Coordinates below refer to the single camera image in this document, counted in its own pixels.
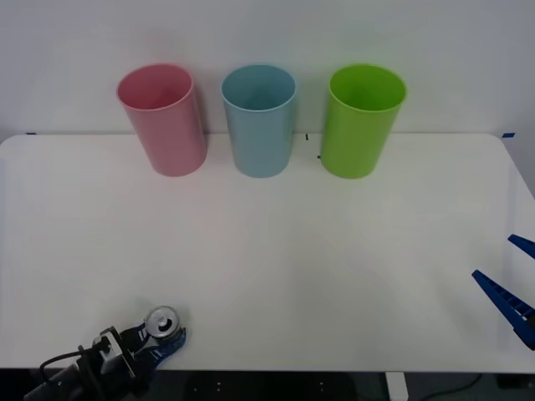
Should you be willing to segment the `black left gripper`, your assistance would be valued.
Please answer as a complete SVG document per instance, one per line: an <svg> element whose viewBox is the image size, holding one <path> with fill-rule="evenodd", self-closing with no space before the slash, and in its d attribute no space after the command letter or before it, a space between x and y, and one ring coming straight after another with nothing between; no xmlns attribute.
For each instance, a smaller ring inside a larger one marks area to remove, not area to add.
<svg viewBox="0 0 535 401"><path fill-rule="evenodd" d="M145 321L120 333L121 350L130 375L130 392L144 395L150 387L156 364L185 347L188 331L180 328L168 338L156 341L147 337Z"/></svg>

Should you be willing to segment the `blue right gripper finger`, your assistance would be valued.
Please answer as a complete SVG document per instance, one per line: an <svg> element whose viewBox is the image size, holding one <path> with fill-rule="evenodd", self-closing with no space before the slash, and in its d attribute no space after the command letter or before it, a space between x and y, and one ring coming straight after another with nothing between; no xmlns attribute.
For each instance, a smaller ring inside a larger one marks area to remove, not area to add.
<svg viewBox="0 0 535 401"><path fill-rule="evenodd" d="M534 308L491 278L475 270L471 276L498 311L507 319L513 331L531 350L534 349Z"/></svg>
<svg viewBox="0 0 535 401"><path fill-rule="evenodd" d="M535 258L535 243L533 241L517 235L510 235L507 240L528 254L531 258Z"/></svg>

